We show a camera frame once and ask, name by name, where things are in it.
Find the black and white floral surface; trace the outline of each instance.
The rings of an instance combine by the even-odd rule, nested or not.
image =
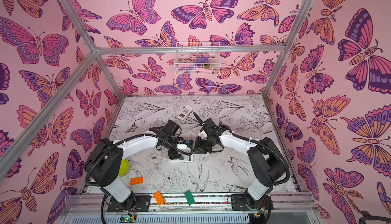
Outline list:
[[[280,149],[261,96],[135,96],[126,97],[110,139],[124,139],[165,125],[171,119],[182,128],[181,136],[195,140],[201,128],[193,115],[182,121],[177,115],[193,107],[203,120],[228,125],[246,137],[271,138]],[[136,193],[243,192],[255,178],[249,158],[232,148],[220,153],[195,154],[194,162],[169,163],[168,149],[148,148],[128,158],[129,170],[122,180],[142,176],[143,184],[131,186]],[[291,180],[273,191],[296,191]],[[100,192],[90,187],[87,192]]]

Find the ventilation grille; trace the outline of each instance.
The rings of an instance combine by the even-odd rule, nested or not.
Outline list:
[[[173,223],[173,224],[198,224],[198,223],[248,223],[248,214],[183,214],[183,215],[138,215],[138,223]]]
[[[105,217],[104,220],[107,224],[120,223],[121,216]],[[71,224],[100,224],[100,215],[77,215],[72,219]]]

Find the bird drawing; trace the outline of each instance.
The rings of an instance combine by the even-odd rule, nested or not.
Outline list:
[[[239,168],[242,169],[246,174],[247,176],[250,176],[251,175],[251,172],[249,170],[247,170],[246,168],[244,168],[243,166],[241,166],[241,162],[243,163],[246,163],[248,164],[247,162],[241,160],[241,159],[238,159],[238,158],[235,158],[235,157],[231,157],[229,160],[227,160],[229,163],[232,163],[232,171],[235,173],[235,175],[240,179],[240,181],[242,181],[242,179],[239,177]]]
[[[201,164],[201,169],[199,168],[198,163],[197,163],[197,166],[198,166],[198,178],[193,176],[193,174],[189,170],[189,166],[188,165],[187,165],[187,171],[189,173],[190,181],[194,185],[197,185],[197,187],[195,188],[195,191],[196,192],[203,192],[205,190],[205,188],[206,188],[207,183],[208,183],[209,171],[208,171],[208,175],[206,177],[206,180],[204,180],[204,177],[202,175],[202,164]]]
[[[136,169],[136,164],[141,165],[141,167],[143,167],[143,168],[144,168],[144,166],[142,166],[142,164],[140,164],[139,162],[134,161],[132,159],[129,159],[128,161],[129,161],[129,169],[133,170],[136,173],[138,178],[142,177],[143,175],[141,174],[141,172],[138,169]]]

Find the purple object in basket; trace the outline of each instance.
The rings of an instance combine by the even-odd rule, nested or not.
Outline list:
[[[208,64],[209,60],[207,57],[202,57],[202,58],[198,59],[195,63],[196,64]]]

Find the orange lego brick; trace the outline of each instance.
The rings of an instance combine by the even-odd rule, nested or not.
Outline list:
[[[160,194],[159,191],[155,192],[153,194],[153,197],[155,198],[156,202],[158,203],[159,206],[165,203],[163,196]]]
[[[143,177],[130,179],[130,185],[143,183]]]

